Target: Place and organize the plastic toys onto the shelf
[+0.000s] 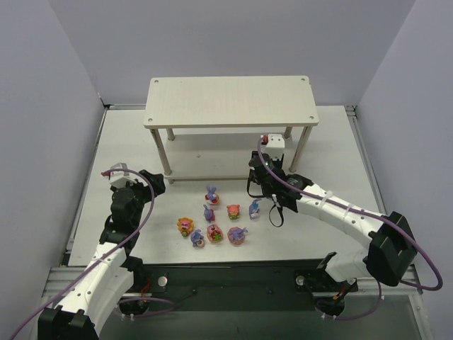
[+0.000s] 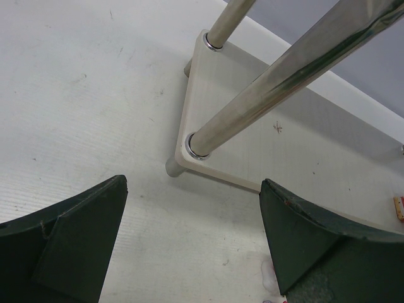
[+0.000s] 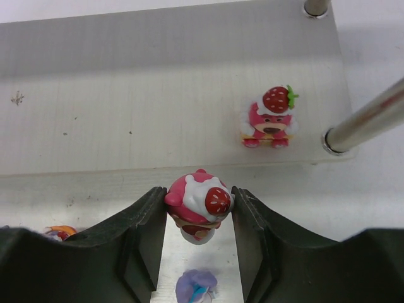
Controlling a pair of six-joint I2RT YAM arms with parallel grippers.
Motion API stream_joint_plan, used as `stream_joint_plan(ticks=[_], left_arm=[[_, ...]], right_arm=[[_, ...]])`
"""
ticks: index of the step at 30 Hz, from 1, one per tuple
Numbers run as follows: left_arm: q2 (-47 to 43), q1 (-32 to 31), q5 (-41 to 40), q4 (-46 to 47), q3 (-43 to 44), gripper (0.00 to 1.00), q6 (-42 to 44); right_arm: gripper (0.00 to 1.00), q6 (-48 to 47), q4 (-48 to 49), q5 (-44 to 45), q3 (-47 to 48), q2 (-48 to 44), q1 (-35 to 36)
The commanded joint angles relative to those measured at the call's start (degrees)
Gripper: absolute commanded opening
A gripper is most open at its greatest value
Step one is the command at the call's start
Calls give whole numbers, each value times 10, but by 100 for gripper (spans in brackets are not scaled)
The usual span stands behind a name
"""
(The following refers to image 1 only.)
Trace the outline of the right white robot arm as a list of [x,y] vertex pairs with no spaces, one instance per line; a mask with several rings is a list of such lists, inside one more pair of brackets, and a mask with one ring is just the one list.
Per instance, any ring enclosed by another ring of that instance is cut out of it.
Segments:
[[362,249],[350,254],[329,253],[322,271],[335,282],[371,277],[395,287],[417,254],[407,219],[393,212],[389,216],[370,212],[323,190],[298,174],[287,175],[280,162],[267,154],[252,152],[248,182],[260,186],[262,196],[279,212],[285,208],[311,216],[358,242]]

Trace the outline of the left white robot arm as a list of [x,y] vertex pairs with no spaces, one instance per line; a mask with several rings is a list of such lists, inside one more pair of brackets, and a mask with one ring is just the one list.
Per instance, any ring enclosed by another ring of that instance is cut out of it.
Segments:
[[38,339],[98,339],[122,295],[146,281],[142,260],[130,253],[151,215],[144,207],[166,190],[164,177],[125,164],[103,176],[113,194],[99,243],[84,271],[41,312]]

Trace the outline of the pink bear clover toy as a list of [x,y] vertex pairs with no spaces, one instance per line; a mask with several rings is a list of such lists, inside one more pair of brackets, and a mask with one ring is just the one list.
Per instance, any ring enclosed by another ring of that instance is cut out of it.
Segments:
[[217,224],[207,227],[207,238],[211,243],[218,243],[223,240],[223,232]]

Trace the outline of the pink bear burger toy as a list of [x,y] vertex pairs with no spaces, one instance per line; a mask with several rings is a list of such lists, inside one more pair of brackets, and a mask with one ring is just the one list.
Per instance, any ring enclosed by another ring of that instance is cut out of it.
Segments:
[[240,205],[233,204],[226,207],[227,214],[230,220],[237,220],[240,217]]

